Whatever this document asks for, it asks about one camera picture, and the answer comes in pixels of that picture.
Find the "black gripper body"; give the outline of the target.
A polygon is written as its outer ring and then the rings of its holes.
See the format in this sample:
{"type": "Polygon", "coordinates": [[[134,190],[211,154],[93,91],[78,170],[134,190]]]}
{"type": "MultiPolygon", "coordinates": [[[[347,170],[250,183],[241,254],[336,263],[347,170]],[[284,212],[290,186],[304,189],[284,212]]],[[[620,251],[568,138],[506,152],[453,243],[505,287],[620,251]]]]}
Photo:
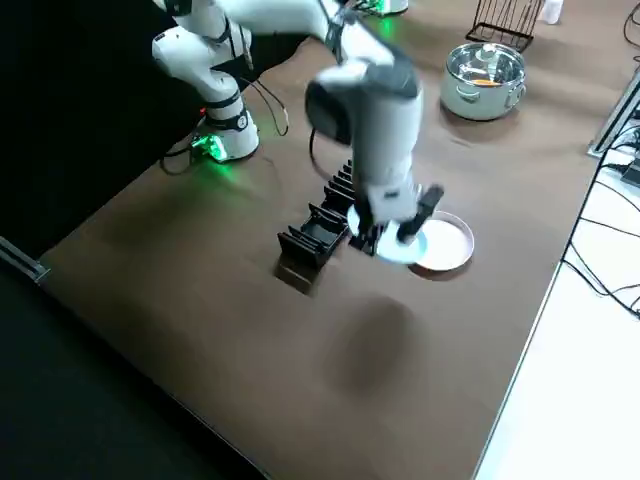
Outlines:
{"type": "Polygon", "coordinates": [[[395,236],[415,236],[415,220],[414,218],[389,220],[383,223],[374,224],[372,227],[372,234],[375,236],[382,236],[387,232],[391,232],[395,236]]]}

